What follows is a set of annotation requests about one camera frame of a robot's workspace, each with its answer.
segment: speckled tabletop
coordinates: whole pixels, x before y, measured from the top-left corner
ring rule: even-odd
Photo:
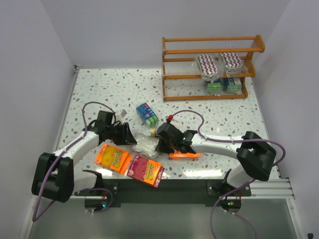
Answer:
[[[170,81],[170,85],[167,85],[168,95],[202,95],[204,87],[198,81],[185,80],[183,84],[181,81]],[[128,114],[125,120],[129,122],[133,135],[139,132],[149,134],[149,130],[136,113],[136,106],[147,102],[160,122],[176,111],[192,109],[204,115],[203,133],[237,136],[244,135],[249,130],[262,138],[267,138],[251,78],[246,78],[246,87],[246,99],[163,102],[161,69],[81,69],[58,147],[71,142],[84,128],[81,109],[89,101],[102,102],[115,112],[126,110]],[[86,119],[95,119],[102,108],[100,105],[89,105],[86,109]],[[179,114],[176,119],[182,123],[182,130],[197,129],[200,124],[200,118],[192,113]],[[80,160],[74,168],[75,174],[83,169],[91,169],[101,172],[103,178],[127,178],[96,165],[94,160],[99,150],[100,146]],[[167,154],[160,154],[156,161],[162,163],[165,168],[163,179],[220,179],[228,169],[239,165],[235,159],[206,153],[195,161],[171,161]],[[276,167],[273,168],[270,178],[279,178]]]

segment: table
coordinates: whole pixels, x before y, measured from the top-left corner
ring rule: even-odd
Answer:
[[[166,84],[167,95],[170,92],[175,95],[203,94],[204,86],[198,81],[200,80],[171,80]],[[160,69],[80,69],[58,148],[70,143],[82,131],[84,124],[81,109],[90,101],[102,102],[115,112],[126,110],[128,114],[125,120],[129,122],[133,135],[139,132],[149,134],[149,130],[136,113],[136,106],[147,102],[155,111],[160,123],[176,111],[192,109],[204,115],[203,133],[237,136],[244,135],[246,131],[254,131],[260,137],[267,138],[251,78],[246,78],[246,87],[248,91],[246,99],[164,103]],[[99,110],[103,110],[103,107],[89,105],[86,109],[87,121],[95,119]],[[197,129],[200,124],[200,118],[192,113],[181,113],[175,119],[184,127],[182,130]],[[100,147],[91,150],[80,160],[74,168],[74,173],[90,169],[102,173],[103,178],[127,178],[94,163]],[[171,161],[168,160],[167,154],[161,154],[156,161],[165,168],[163,179],[222,179],[228,169],[239,165],[235,159],[206,153],[193,161]],[[279,171],[274,167],[270,179],[279,178]]]

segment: gray floor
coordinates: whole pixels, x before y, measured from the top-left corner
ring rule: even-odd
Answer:
[[[202,205],[123,204],[93,217],[83,199],[55,203],[33,224],[30,239],[211,239],[210,209]],[[256,228],[259,239],[295,239],[285,200],[246,200],[240,214]],[[253,239],[249,225],[217,209],[219,239]]]

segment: wooden rack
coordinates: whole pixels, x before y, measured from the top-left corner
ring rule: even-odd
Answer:
[[[166,49],[167,42],[196,42],[196,41],[242,41],[251,40],[250,47],[243,48],[212,48],[212,49]],[[233,37],[202,37],[202,38],[164,38],[162,39],[162,88],[164,101],[184,101],[184,100],[214,100],[214,99],[233,99],[246,98],[248,96],[245,86],[245,77],[254,77],[256,71],[253,65],[254,52],[264,52],[265,44],[260,35],[256,36],[233,36]],[[165,95],[165,80],[176,79],[200,79],[201,75],[193,62],[194,57],[188,58],[169,58],[171,55],[182,54],[204,54],[204,53],[222,53],[222,52],[241,52],[246,53],[241,56],[248,72],[234,74],[231,77],[239,77],[242,83],[241,94],[229,95],[204,95],[204,96],[166,96]]]

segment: product logo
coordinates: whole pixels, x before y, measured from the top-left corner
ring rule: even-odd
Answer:
[[[144,175],[145,180],[153,180],[153,169],[154,169],[154,165],[148,162],[146,166],[145,175]]]
[[[116,167],[116,168],[119,168],[120,163],[121,163],[121,159],[122,159],[122,155],[123,155],[123,152],[115,150],[115,153],[114,153],[112,161],[111,161],[111,165]]]

